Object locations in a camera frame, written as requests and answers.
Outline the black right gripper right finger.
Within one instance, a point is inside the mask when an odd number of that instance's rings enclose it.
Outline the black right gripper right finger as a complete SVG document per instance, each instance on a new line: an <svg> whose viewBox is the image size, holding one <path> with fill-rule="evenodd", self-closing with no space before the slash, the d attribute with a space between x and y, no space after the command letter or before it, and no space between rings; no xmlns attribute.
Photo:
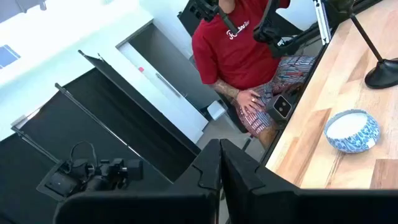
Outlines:
<svg viewBox="0 0 398 224"><path fill-rule="evenodd" d="M298 188L226 139L221 176L232 224L293 224Z"/></svg>

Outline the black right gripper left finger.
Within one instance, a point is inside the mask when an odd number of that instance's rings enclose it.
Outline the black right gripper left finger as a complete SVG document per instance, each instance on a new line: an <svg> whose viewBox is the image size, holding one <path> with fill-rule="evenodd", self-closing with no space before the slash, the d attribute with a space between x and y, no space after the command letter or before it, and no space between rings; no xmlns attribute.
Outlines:
<svg viewBox="0 0 398 224"><path fill-rule="evenodd" d="M169 224L218 224L221 145L212 139L169 188Z"/></svg>

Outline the blue patterned candle tin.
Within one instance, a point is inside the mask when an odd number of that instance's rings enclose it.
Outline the blue patterned candle tin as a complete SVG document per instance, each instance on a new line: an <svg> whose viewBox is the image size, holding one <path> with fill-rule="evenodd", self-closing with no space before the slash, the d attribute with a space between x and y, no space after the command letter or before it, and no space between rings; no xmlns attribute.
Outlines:
<svg viewBox="0 0 398 224"><path fill-rule="evenodd" d="M365 110L342 111L330 118L325 127L327 141L348 154L368 151L381 137L377 121Z"/></svg>

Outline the black metal candlestick holder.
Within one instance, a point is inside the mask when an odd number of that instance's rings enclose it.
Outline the black metal candlestick holder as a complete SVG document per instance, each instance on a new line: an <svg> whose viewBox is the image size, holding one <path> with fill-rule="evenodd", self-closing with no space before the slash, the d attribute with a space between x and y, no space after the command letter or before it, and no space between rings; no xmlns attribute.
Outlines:
<svg viewBox="0 0 398 224"><path fill-rule="evenodd" d="M371 89L385 89L398 85L398 60L388 60L381 57L381 54L373 44L354 13L355 0L327 0L340 14L349 16L353 24L367 43L371 52L377 58L376 66L368 72L364 82Z"/></svg>

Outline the small white box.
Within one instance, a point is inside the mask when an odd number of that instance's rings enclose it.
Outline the small white box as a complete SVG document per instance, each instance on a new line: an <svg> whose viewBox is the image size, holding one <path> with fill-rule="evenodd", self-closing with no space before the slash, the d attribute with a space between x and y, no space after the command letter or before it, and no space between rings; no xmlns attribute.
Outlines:
<svg viewBox="0 0 398 224"><path fill-rule="evenodd" d="M219 101L214 101L207 107L212 120L217 120L226 113L224 106Z"/></svg>

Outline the black backdrop panel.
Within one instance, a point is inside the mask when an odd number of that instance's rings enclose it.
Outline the black backdrop panel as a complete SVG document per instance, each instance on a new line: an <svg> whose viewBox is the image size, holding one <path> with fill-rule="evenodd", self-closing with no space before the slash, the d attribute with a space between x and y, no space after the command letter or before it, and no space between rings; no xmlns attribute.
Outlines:
<svg viewBox="0 0 398 224"><path fill-rule="evenodd" d="M69 158L71 148L83 142L74 158L92 160L94 145L100 159L141 158L105 131L68 98L57 93L42 105L22 131L59 160ZM36 190L55 165L30 144L13 134L0 142L0 214L17 224L52 224L56 201ZM143 160L144 178L133 181L130 190L161 190L171 182Z"/></svg>
<svg viewBox="0 0 398 224"><path fill-rule="evenodd" d="M75 106L137 156L174 182L200 149L107 61L85 53L94 67L56 87Z"/></svg>

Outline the black robot gripper assembly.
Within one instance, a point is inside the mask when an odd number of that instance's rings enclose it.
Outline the black robot gripper assembly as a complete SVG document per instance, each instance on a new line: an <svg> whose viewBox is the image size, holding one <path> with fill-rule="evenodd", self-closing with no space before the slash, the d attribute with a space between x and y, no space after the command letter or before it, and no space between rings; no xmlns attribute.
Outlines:
<svg viewBox="0 0 398 224"><path fill-rule="evenodd" d="M131 181L143 179L142 160L99 160L90 142L87 144L91 147L93 162L74 159L75 149L81 144L82 141L76 143L70 150L69 158L52 167L37 186L37 191L61 202L80 192L125 189Z"/></svg>

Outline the black aluminium table frame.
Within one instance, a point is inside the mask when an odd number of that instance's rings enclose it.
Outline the black aluminium table frame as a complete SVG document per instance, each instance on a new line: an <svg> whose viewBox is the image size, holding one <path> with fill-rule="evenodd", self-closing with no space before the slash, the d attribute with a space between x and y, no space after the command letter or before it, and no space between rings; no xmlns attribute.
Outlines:
<svg viewBox="0 0 398 224"><path fill-rule="evenodd" d="M320 35L319 27L311 26L307 30L300 30L295 27L292 23L282 18L282 16L276 13L279 8L278 4L281 0L269 0L264 10L263 17L260 23L254 28L253 37L258 42L266 43L273 56L281 57L284 55L292 55L298 51L299 47L305 44L307 41L314 39ZM354 13L360 13L369 7L381 2L382 0L355 0L354 2ZM331 38L334 36L338 26L349 18L344 14L340 14L327 0L324 0L328 23L330 26ZM277 142L279 141L287 123L289 122L292 113L295 111L301 97L307 87L315 69L317 68L320 59L325 53L328 44L324 45L320 53L317 55L314 64L310 69L308 77L304 80L303 87L299 90L295 90L293 93L278 93L277 95L284 95L287 101L292 105L292 110L286 121L277 123L277 135L272 141L271 145L266 149L266 152L262 156L261 164L267 164L271 154L273 153Z"/></svg>

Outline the silver aluminium bracket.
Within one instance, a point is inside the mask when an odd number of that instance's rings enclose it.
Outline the silver aluminium bracket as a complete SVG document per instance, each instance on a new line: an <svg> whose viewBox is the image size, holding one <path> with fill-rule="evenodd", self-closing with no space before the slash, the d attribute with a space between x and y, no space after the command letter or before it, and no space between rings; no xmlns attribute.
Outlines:
<svg viewBox="0 0 398 224"><path fill-rule="evenodd" d="M330 43L331 33L324 0L313 0L315 6L315 12L317 15L318 27L321 35L322 44L326 45Z"/></svg>

